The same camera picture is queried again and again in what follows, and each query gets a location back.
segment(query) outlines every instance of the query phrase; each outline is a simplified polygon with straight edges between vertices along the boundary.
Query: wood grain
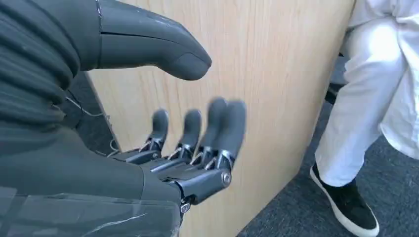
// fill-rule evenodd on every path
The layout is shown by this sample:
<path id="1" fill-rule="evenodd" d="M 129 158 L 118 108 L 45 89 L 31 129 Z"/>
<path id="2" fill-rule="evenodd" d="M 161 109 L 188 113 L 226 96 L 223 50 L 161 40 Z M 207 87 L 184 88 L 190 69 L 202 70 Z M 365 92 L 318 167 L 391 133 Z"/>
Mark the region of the wood grain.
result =
<path id="1" fill-rule="evenodd" d="M 188 109 L 201 109 L 205 125 L 212 97 L 247 104 L 246 140 L 232 185 L 194 206 L 181 229 L 182 237 L 233 237 L 298 172 L 353 1 L 124 2 L 182 23 L 208 51 L 213 66 L 193 82 L 153 67 L 92 71 L 91 83 L 122 150 L 143 144 L 158 108 L 170 116 L 167 154 L 182 133 Z"/>

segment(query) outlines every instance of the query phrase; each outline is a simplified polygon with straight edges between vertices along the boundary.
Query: white shoe sole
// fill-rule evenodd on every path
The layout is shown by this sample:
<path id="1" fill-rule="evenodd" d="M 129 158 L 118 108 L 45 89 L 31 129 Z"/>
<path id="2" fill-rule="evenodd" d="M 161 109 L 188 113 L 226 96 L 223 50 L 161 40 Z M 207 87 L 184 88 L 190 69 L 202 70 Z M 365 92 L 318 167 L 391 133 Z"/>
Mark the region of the white shoe sole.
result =
<path id="1" fill-rule="evenodd" d="M 310 176 L 313 179 L 313 181 L 317 184 L 317 186 L 320 187 L 320 189 L 323 190 L 323 192 L 326 194 L 326 196 L 329 199 L 329 202 L 332 206 L 333 213 L 335 214 L 336 219 L 351 233 L 356 235 L 357 237 L 376 237 L 379 233 L 379 225 L 376 216 L 373 213 L 374 219 L 376 220 L 377 226 L 372 230 L 367 230 L 362 227 L 357 226 L 355 223 L 353 223 L 351 220 L 349 220 L 346 216 L 342 214 L 342 212 L 339 210 L 339 208 L 336 206 L 333 199 L 330 197 L 328 192 L 325 188 L 323 188 L 322 184 L 320 183 L 319 179 L 316 177 L 313 171 L 313 167 L 310 169 Z"/>

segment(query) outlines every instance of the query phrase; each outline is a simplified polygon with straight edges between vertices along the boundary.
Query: person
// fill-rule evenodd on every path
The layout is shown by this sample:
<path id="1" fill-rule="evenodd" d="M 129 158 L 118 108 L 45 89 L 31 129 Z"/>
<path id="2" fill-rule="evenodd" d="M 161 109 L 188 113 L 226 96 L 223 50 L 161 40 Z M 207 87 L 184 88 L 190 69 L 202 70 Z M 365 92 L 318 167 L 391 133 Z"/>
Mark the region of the person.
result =
<path id="1" fill-rule="evenodd" d="M 310 175 L 337 220 L 358 237 L 379 224 L 355 177 L 366 149 L 382 134 L 419 158 L 419 1 L 357 0 L 342 53 L 347 84 L 339 91 Z"/>

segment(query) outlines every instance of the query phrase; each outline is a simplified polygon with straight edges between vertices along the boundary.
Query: plastic cover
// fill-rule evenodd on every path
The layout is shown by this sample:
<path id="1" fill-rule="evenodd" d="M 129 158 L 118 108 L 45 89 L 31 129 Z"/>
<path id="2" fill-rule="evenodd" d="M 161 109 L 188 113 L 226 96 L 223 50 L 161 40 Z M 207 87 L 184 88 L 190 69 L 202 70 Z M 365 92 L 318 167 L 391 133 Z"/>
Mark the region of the plastic cover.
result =
<path id="1" fill-rule="evenodd" d="M 179 206 L 75 194 L 17 196 L 0 187 L 1 237 L 176 237 Z"/>

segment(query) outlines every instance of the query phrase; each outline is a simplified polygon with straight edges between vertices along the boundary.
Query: black fabric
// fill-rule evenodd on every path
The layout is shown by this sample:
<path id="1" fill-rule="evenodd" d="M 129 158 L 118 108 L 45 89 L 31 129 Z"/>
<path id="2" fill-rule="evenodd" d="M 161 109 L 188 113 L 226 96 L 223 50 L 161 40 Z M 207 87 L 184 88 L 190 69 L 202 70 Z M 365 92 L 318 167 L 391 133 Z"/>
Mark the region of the black fabric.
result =
<path id="1" fill-rule="evenodd" d="M 358 192 L 355 179 L 342 187 L 333 187 L 321 180 L 317 164 L 314 164 L 313 172 L 344 216 L 366 230 L 377 226 L 370 208 Z"/>
<path id="2" fill-rule="evenodd" d="M 326 101 L 331 104 L 335 104 L 337 93 L 344 85 L 345 84 L 331 82 L 326 93 Z"/>

